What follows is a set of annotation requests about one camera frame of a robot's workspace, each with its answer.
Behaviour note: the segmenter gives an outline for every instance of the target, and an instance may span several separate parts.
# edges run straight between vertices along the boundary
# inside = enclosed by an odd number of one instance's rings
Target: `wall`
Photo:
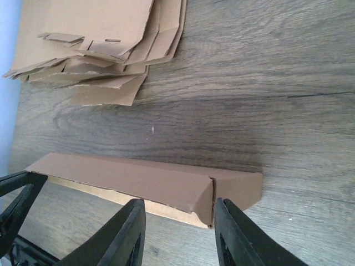
[[[0,0],[0,76],[10,69],[15,54],[21,5],[22,0]],[[20,87],[18,80],[0,78],[0,176],[8,173]]]

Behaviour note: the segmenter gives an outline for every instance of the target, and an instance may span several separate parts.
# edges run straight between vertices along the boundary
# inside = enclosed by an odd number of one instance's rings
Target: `cardboard tab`
[[[64,33],[43,33],[40,34],[38,37],[43,37],[45,40],[58,40],[60,42],[76,42],[76,41],[83,41],[84,36],[80,35],[73,35],[73,34],[64,34]]]
[[[26,171],[119,204],[143,198],[147,212],[204,228],[213,227],[218,197],[241,209],[261,198],[259,173],[66,154],[48,154]]]

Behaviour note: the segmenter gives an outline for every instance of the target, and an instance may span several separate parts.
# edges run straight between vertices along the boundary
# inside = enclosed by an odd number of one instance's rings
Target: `cardboard stack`
[[[71,103],[132,105],[151,64],[170,61],[187,0],[24,0],[4,75],[70,86]]]

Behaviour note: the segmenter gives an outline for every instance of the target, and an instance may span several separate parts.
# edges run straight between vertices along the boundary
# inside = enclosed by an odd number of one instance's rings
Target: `cardboard flap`
[[[93,58],[97,58],[97,59],[105,59],[107,61],[111,61],[111,62],[114,62],[114,63],[123,63],[124,60],[125,60],[123,58],[114,57],[114,56],[106,54],[106,53],[102,53],[102,54],[96,53],[96,52],[91,51],[91,50],[80,50],[80,49],[78,49],[77,52],[79,54],[82,54],[82,55],[87,55],[88,57],[93,57]]]
[[[125,62],[126,65],[142,62],[147,59],[155,38],[159,32],[160,5],[161,0],[154,1],[143,39],[130,53],[128,60]]]
[[[101,156],[87,156],[100,160]],[[120,163],[132,166],[151,166],[172,171],[207,175],[215,181],[215,198],[229,198],[238,208],[245,210],[261,199],[262,174],[240,171],[230,171],[191,165],[178,165],[175,163],[152,162],[129,158],[105,157]]]
[[[65,67],[65,72],[68,73],[87,73],[89,71],[101,74],[120,74],[124,71],[125,66],[122,64],[112,64],[109,66],[98,66],[94,64],[88,64],[81,60],[71,60]]]
[[[85,36],[92,52],[117,57],[141,41],[152,4],[153,0],[51,1],[43,31]],[[89,49],[82,45],[79,50]]]
[[[169,51],[180,25],[181,0],[162,1],[159,33],[149,52],[147,61],[159,59]]]
[[[37,37],[44,32],[54,32],[43,30],[43,22],[47,17],[51,2],[55,1],[23,1],[12,69],[22,69],[39,62],[76,55],[75,50],[80,44],[77,47],[65,47],[61,42],[45,41]]]
[[[29,74],[36,73],[36,72],[38,72],[42,69],[45,69],[45,68],[54,67],[65,60],[66,60],[66,58],[46,60],[46,61],[43,61],[43,62],[40,62],[37,64],[29,65],[25,68],[17,69],[15,71],[11,70],[6,74],[6,76],[11,76],[12,79],[16,79],[16,78],[20,77],[21,75],[29,75]]]
[[[38,38],[43,38],[45,40],[58,40],[60,42],[76,42],[76,41],[83,41],[84,40],[84,36],[80,36],[80,35],[73,35],[73,34],[65,34],[65,33],[42,33],[39,36],[37,36]]]
[[[98,67],[106,68],[116,63],[107,60],[102,60],[99,58],[81,57],[81,56],[76,56],[75,58],[73,58],[73,60],[70,60],[70,62],[68,62],[68,65],[70,66],[77,65],[77,64],[91,64],[91,65],[97,65]]]
[[[122,76],[119,78],[111,78],[111,79],[100,79],[100,80],[92,80],[92,81],[85,81],[79,83],[73,87],[90,87],[95,86],[97,88],[116,88],[119,89],[123,84],[126,84],[129,81],[139,77],[138,75],[129,75],[129,76]]]
[[[187,5],[187,0],[181,0],[181,11],[180,11],[180,22],[179,22],[179,28],[177,29],[176,36],[173,40],[172,45],[169,48],[169,51],[166,56],[158,59],[153,59],[153,60],[147,60],[145,64],[147,65],[153,65],[153,64],[160,64],[160,63],[166,63],[172,60],[172,58],[175,55],[176,49],[179,45],[180,38],[182,36],[182,32],[184,31],[184,22],[185,22],[185,16],[186,16],[186,5]]]
[[[64,154],[46,155],[26,171],[115,190],[195,212],[206,225],[212,222],[213,186],[208,176]]]
[[[128,79],[125,83],[117,81],[115,83],[116,87],[114,88],[99,87],[95,85],[81,86],[79,87],[78,93],[71,98],[70,103],[82,106],[97,106],[104,104],[132,106],[134,98],[145,78],[146,74],[138,76],[132,80]]]
[[[54,84],[76,84],[85,80],[95,79],[95,78],[105,78],[116,76],[116,74],[101,74],[96,72],[86,72],[86,73],[66,73],[66,72],[56,72],[53,74],[48,74],[43,72],[40,78],[31,79],[31,81],[37,81],[42,83],[54,83]]]

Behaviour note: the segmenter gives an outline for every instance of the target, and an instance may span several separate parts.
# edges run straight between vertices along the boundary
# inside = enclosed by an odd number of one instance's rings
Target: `black metal frame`
[[[29,209],[46,180],[47,176],[28,172],[0,178],[0,197],[24,186],[15,200],[0,214],[0,258],[11,249]]]
[[[307,266],[272,240],[229,199],[217,200],[215,233],[221,266]]]
[[[47,176],[19,172],[0,178],[0,197],[24,186],[0,214],[0,258],[12,265],[140,266],[145,240],[145,206],[132,199],[84,244],[62,260],[18,235]],[[215,206],[215,233],[221,266],[307,266],[262,231],[229,199]]]

